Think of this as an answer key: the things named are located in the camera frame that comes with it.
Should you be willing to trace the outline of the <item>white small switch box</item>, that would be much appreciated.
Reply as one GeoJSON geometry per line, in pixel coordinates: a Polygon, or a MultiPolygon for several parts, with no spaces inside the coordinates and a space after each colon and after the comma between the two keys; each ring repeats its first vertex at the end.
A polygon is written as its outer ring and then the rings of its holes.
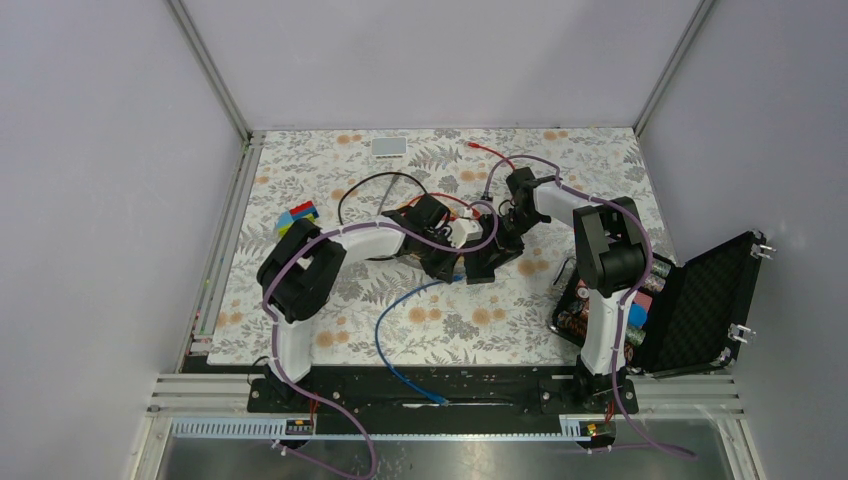
{"type": "Polygon", "coordinates": [[[379,137],[371,142],[371,154],[375,158],[402,157],[407,149],[406,137],[379,137]]]}

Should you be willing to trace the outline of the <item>black network switch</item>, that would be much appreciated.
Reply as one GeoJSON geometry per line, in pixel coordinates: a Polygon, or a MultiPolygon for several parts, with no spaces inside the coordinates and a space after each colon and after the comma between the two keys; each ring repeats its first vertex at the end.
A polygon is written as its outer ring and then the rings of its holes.
{"type": "Polygon", "coordinates": [[[510,260],[508,251],[490,244],[464,257],[465,278],[469,285],[492,283],[496,279],[495,271],[510,260]]]}

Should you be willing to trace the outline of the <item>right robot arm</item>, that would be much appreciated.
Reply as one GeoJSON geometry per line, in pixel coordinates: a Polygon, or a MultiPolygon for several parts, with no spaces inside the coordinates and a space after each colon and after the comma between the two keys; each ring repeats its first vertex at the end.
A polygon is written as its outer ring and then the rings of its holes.
{"type": "Polygon", "coordinates": [[[652,262],[636,203],[627,196],[604,200],[570,192],[555,176],[536,177],[528,167],[510,173],[506,184],[512,206],[481,217],[485,234],[494,238],[466,256],[466,272],[470,280],[491,282],[497,268],[522,255],[522,237],[534,226],[558,220],[572,227],[576,272],[589,290],[589,318],[570,393],[583,410],[597,412],[624,384],[622,329],[652,262]]]}

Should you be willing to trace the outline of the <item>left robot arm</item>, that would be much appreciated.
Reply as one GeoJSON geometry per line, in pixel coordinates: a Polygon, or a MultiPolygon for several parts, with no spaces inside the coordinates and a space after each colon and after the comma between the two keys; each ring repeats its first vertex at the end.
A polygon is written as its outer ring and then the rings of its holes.
{"type": "Polygon", "coordinates": [[[481,239],[472,212],[454,216],[427,194],[413,206],[380,213],[374,220],[324,231],[298,219],[257,272],[262,308],[272,319],[272,398],[288,411],[309,401],[304,377],[312,366],[312,318],[327,303],[343,267],[377,258],[411,256],[433,279],[451,282],[459,249],[481,239]]]}

